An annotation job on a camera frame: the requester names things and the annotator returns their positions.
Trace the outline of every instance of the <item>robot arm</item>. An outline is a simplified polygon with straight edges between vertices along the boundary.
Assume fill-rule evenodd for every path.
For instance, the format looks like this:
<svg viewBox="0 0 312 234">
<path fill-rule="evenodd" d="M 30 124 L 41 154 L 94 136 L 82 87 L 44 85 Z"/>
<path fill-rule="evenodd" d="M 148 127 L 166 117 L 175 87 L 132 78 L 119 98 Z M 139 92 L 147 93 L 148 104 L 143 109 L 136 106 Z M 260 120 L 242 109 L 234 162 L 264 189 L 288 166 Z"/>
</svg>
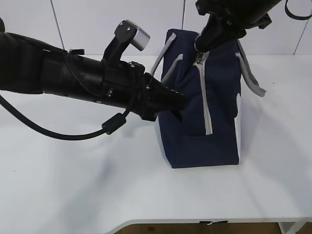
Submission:
<svg viewBox="0 0 312 234">
<path fill-rule="evenodd" d="M 125 108 L 102 126 L 111 134 L 126 122 L 129 112 L 155 121 L 160 111 L 178 115 L 187 99 L 145 73 L 143 65 L 120 61 L 130 45 L 143 50 L 150 37 L 137 25 L 123 21 L 102 61 L 82 57 L 84 50 L 65 50 L 12 33 L 0 33 L 0 89 L 24 94 L 54 94 Z M 0 96 L 0 104 L 32 129 L 49 137 L 79 140 L 47 132 L 21 115 Z"/>
<path fill-rule="evenodd" d="M 207 26 L 196 39 L 199 52 L 207 52 L 231 40 L 242 38 L 246 29 L 264 29 L 272 21 L 267 14 L 281 0 L 198 0 L 199 14 L 210 14 Z M 308 17 L 286 13 L 296 20 Z M 137 25 L 123 21 L 115 31 L 115 38 L 105 50 L 102 61 L 80 55 L 83 50 L 65 50 L 21 35 L 5 33 L 0 20 L 0 90 L 24 94 L 54 94 L 99 104 L 125 108 L 107 122 L 102 129 L 87 135 L 69 136 L 50 132 L 36 125 L 3 97 L 0 104 L 32 129 L 49 137 L 63 140 L 83 140 L 111 134 L 126 123 L 130 112 L 143 120 L 155 121 L 160 111 L 172 111 L 180 119 L 179 111 L 187 99 L 166 88 L 148 73 L 143 65 L 120 61 L 130 45 L 143 50 L 149 36 Z"/>
<path fill-rule="evenodd" d="M 246 29 L 265 29 L 272 23 L 268 12 L 281 0 L 198 0 L 196 7 L 200 15 L 210 14 L 207 26 L 197 38 L 195 46 L 207 52 L 228 40 L 246 35 Z M 312 16 L 296 16 L 288 9 L 286 14 L 295 20 L 308 20 Z"/>
</svg>

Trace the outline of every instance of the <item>black cylinder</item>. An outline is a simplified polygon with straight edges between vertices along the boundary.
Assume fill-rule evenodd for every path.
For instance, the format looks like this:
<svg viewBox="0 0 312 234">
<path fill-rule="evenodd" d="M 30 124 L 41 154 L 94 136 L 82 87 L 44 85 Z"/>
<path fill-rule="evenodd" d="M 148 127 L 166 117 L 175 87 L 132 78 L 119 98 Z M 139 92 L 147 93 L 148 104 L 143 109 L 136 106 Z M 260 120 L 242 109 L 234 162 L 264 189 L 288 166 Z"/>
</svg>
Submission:
<svg viewBox="0 0 312 234">
<path fill-rule="evenodd" d="M 116 67 L 73 55 L 73 64 L 84 80 L 103 93 L 88 92 L 66 63 L 67 52 L 21 35 L 0 33 L 0 90 L 23 94 L 54 94 L 126 108 L 133 84 L 128 64 Z"/>
<path fill-rule="evenodd" d="M 243 25 L 257 23 L 281 0 L 226 0 L 230 13 Z"/>
</svg>

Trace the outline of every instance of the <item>zipper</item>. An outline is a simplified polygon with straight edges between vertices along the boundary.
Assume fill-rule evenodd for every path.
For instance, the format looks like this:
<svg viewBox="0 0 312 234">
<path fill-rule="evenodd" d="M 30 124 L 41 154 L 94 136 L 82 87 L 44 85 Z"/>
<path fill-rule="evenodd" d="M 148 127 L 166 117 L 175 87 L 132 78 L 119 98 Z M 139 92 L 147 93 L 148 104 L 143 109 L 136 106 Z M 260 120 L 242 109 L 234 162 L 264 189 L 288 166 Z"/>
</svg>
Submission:
<svg viewBox="0 0 312 234">
<path fill-rule="evenodd" d="M 209 52 L 198 53 L 194 66 L 196 66 L 199 70 L 200 87 L 201 87 L 201 94 L 203 98 L 203 110 L 204 110 L 206 135 L 211 135 L 213 133 L 213 125 L 212 125 L 209 106 L 207 102 L 206 82 L 205 82 L 205 63 L 208 57 L 209 57 Z"/>
</svg>

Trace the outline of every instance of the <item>black cable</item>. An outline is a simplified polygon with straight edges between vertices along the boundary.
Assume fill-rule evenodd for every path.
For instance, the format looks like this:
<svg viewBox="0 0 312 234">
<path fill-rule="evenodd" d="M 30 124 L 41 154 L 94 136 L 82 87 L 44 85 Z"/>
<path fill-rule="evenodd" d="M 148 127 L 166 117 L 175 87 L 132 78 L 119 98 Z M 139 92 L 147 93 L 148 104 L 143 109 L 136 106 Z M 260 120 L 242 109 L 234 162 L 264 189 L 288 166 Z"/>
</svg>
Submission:
<svg viewBox="0 0 312 234">
<path fill-rule="evenodd" d="M 133 81 L 133 88 L 132 88 L 132 94 L 131 94 L 131 99 L 130 102 L 127 106 L 127 109 L 125 110 L 125 112 L 122 114 L 124 117 L 127 117 L 129 115 L 129 113 L 132 111 L 134 105 L 136 104 L 136 99 L 137 99 L 137 87 L 136 87 L 136 83 L 137 83 L 137 75 L 136 72 L 133 69 L 133 64 L 130 64 L 130 66 L 128 67 L 129 69 L 129 75 L 132 78 Z"/>
<path fill-rule="evenodd" d="M 130 102 L 127 106 L 127 109 L 122 114 L 124 120 L 129 115 L 131 110 L 133 109 L 134 105 L 136 104 L 136 99 L 137 99 L 137 87 L 136 87 L 137 75 L 136 75 L 135 70 L 133 69 L 134 65 L 131 64 L 131 66 L 129 66 L 128 68 L 129 68 L 129 75 L 133 79 L 134 86 L 132 89 L 132 95 L 131 95 Z M 12 114 L 15 118 L 17 118 L 19 121 L 21 121 L 23 124 L 25 124 L 29 128 L 33 129 L 34 131 L 36 131 L 38 133 L 41 133 L 41 134 L 47 136 L 47 137 L 51 137 L 54 139 L 69 140 L 69 141 L 88 140 L 88 139 L 92 139 L 92 138 L 98 137 L 104 133 L 109 132 L 109 129 L 104 127 L 103 129 L 101 129 L 99 131 L 89 133 L 89 134 L 85 134 L 85 135 L 59 134 L 59 133 L 55 133 L 55 132 L 49 131 L 47 129 L 44 129 L 44 128 L 40 127 L 39 125 L 35 124 L 33 121 L 31 121 L 26 116 L 24 116 L 21 112 L 19 112 L 15 107 L 13 107 L 1 95 L 0 95 L 0 105 L 3 106 L 10 114 Z"/>
<path fill-rule="evenodd" d="M 30 127 L 31 129 L 35 130 L 38 133 L 41 133 L 47 137 L 51 137 L 54 139 L 71 140 L 71 141 L 88 140 L 88 139 L 98 137 L 98 136 L 107 132 L 106 129 L 101 129 L 99 131 L 89 133 L 89 134 L 85 134 L 85 135 L 63 135 L 63 134 L 55 133 L 55 132 L 44 129 L 44 128 L 40 127 L 39 125 L 35 124 L 33 121 L 31 121 L 26 116 L 24 116 L 21 112 L 19 112 L 17 109 L 15 109 L 1 95 L 0 95 L 0 105 L 3 106 L 8 112 L 10 112 L 15 118 L 17 118 L 23 124 L 27 125 L 28 127 Z"/>
<path fill-rule="evenodd" d="M 65 57 L 66 64 L 69 68 L 69 70 L 74 75 L 74 78 L 79 82 L 79 84 L 87 90 L 90 94 L 97 96 L 97 97 L 103 97 L 105 93 L 101 90 L 98 90 L 93 85 L 91 85 L 87 80 L 84 79 L 84 77 L 79 73 L 77 70 L 74 62 L 73 62 L 73 56 L 75 55 L 76 51 L 80 50 L 71 50 Z"/>
</svg>

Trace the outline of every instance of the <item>bag handle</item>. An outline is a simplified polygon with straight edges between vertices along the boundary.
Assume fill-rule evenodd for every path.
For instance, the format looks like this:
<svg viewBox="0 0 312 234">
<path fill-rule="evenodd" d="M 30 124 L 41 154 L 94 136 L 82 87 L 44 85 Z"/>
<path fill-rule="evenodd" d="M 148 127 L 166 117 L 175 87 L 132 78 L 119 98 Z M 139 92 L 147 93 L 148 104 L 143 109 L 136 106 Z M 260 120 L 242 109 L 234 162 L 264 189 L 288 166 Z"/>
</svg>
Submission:
<svg viewBox="0 0 312 234">
<path fill-rule="evenodd" d="M 239 42 L 239 40 L 237 40 L 237 44 L 238 44 L 238 48 L 239 48 L 240 52 L 236 53 L 235 55 L 239 59 L 242 75 L 243 75 L 243 78 L 244 78 L 248 88 L 250 88 L 250 90 L 253 91 L 256 95 L 258 95 L 260 97 L 264 97 L 265 93 L 267 91 L 264 90 L 263 88 L 259 87 L 259 83 L 258 83 L 257 79 L 254 77 L 254 75 L 250 69 L 250 65 L 248 63 L 246 54 L 245 54 L 244 49 L 243 49 L 241 43 Z"/>
<path fill-rule="evenodd" d="M 289 1 L 289 0 L 286 0 L 285 11 L 286 11 L 286 14 L 287 14 L 290 18 L 292 18 L 292 19 L 294 19 L 294 20 L 309 20 L 309 19 L 311 19 L 312 14 L 310 14 L 309 16 L 296 16 L 295 14 L 293 14 L 293 13 L 289 10 L 289 8 L 288 8 L 288 1 Z"/>
<path fill-rule="evenodd" d="M 160 54 L 158 55 L 158 57 L 157 57 L 157 59 L 156 59 L 154 65 L 153 65 L 153 67 L 152 67 L 152 69 L 151 69 L 150 74 L 151 74 L 152 76 L 155 75 L 155 72 L 156 72 L 156 70 L 157 70 L 157 67 L 159 66 L 161 60 L 164 58 L 164 56 L 165 56 L 167 50 L 170 48 L 171 44 L 175 41 L 175 39 L 176 39 L 176 34 L 175 34 L 175 33 L 172 33 L 171 36 L 170 36 L 170 37 L 168 38 L 168 40 L 166 41 L 164 48 L 162 48 Z"/>
</svg>

